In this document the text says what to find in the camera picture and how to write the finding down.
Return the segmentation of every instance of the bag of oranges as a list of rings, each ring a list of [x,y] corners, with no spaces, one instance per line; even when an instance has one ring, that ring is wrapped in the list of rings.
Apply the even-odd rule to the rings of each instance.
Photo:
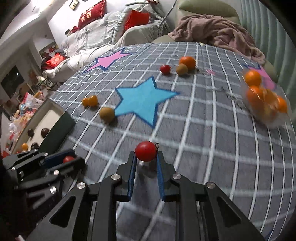
[[[268,128],[275,128],[289,120],[290,103],[283,89],[274,84],[269,89],[268,84],[255,70],[244,70],[241,77],[242,99],[252,115]]]

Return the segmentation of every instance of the gray checkered blanket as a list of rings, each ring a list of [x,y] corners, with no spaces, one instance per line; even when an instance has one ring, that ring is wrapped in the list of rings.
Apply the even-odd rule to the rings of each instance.
[[[76,121],[61,149],[73,148],[85,158],[86,169],[78,179],[100,182],[127,161],[138,143],[159,142],[165,160],[177,172],[194,182],[215,182],[263,236],[274,240],[296,205],[293,128],[287,123],[267,129],[225,93],[211,90],[225,87],[239,96],[240,72],[244,65],[255,63],[197,43],[133,45],[124,52],[134,54],[116,60],[107,71],[83,72],[94,64],[90,63],[51,97]],[[178,76],[175,71],[182,56],[193,56],[199,68],[213,74]],[[172,67],[170,76],[160,73],[163,64]],[[116,124],[107,126],[99,109],[81,105],[85,96],[94,94],[101,106],[115,108],[120,98],[114,88],[137,86],[152,75],[159,88],[180,92],[159,105],[155,129],[133,114],[119,116]],[[172,241],[175,205],[160,200],[156,174],[144,167],[137,169],[131,201],[117,205],[117,238]]]

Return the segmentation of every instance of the picture frame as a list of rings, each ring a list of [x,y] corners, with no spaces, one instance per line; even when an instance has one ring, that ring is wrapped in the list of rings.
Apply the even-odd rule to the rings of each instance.
[[[78,1],[78,0],[73,0],[73,1],[70,3],[69,7],[70,7],[73,11],[75,11],[75,9],[77,8],[78,5],[79,5],[79,1]]]

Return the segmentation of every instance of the beige armchair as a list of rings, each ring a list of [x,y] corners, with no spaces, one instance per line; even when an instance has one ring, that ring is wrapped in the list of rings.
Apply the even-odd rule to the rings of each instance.
[[[208,14],[221,16],[232,22],[240,24],[238,14],[235,9],[229,4],[219,0],[177,0],[176,8],[177,12],[175,27],[178,26],[179,20],[182,17],[192,14]],[[164,35],[157,38],[152,43],[168,42],[174,42],[174,40],[170,36]],[[263,68],[266,70],[270,78],[274,82],[277,82],[278,77],[273,65],[270,62],[266,61],[266,63],[263,65]]]

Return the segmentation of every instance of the dark brown ball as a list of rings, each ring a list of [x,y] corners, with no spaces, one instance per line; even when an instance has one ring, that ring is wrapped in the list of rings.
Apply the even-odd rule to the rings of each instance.
[[[33,137],[34,136],[34,130],[31,128],[31,129],[28,129],[28,136],[29,137]]]
[[[45,138],[48,133],[49,133],[49,129],[48,128],[43,128],[42,131],[41,131],[41,136],[43,138]]]
[[[39,148],[39,145],[34,142],[32,145],[31,145],[31,150],[34,150],[34,149],[38,149]]]

